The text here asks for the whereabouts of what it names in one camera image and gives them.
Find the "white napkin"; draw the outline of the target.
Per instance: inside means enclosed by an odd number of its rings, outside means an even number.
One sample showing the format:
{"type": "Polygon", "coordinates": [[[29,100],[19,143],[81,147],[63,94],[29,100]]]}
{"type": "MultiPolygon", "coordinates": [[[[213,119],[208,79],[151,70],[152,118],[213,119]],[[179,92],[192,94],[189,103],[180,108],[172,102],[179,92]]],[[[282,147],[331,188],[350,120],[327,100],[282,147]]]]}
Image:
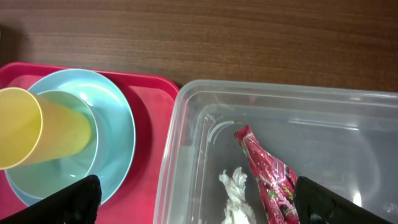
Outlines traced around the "white napkin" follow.
{"type": "Polygon", "coordinates": [[[219,181],[224,185],[228,199],[224,208],[225,218],[221,224],[256,224],[256,216],[252,207],[247,203],[245,190],[247,175],[242,167],[234,170],[230,177],[226,169],[219,175],[219,181]]]}

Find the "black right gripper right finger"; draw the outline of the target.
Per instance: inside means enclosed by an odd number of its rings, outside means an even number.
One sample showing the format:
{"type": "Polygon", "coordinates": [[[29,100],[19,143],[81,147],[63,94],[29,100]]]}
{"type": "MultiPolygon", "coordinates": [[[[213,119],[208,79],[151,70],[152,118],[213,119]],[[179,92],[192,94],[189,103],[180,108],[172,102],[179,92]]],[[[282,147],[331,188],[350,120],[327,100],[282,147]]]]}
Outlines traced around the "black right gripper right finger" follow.
{"type": "Polygon", "coordinates": [[[391,224],[304,176],[295,184],[294,205],[301,224],[391,224]]]}

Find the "red candy wrapper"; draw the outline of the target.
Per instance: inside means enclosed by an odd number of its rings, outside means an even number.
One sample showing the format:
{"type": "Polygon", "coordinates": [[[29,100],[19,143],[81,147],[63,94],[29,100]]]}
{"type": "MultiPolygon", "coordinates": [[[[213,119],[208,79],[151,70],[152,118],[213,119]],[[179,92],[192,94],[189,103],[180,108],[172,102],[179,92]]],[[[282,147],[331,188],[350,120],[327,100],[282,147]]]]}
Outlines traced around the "red candy wrapper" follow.
{"type": "Polygon", "coordinates": [[[299,215],[294,205],[297,183],[294,171],[261,147],[250,126],[246,125],[235,132],[235,138],[254,174],[267,222],[299,223],[299,215]]]}

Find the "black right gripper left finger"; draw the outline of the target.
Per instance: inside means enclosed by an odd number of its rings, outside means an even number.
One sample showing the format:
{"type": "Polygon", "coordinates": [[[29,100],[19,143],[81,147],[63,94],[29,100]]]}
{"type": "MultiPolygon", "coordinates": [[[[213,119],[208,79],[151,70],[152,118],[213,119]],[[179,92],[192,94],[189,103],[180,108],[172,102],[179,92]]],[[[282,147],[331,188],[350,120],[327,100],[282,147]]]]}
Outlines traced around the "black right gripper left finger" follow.
{"type": "Polygon", "coordinates": [[[1,220],[1,224],[94,224],[101,205],[100,180],[89,175],[1,220]]]}

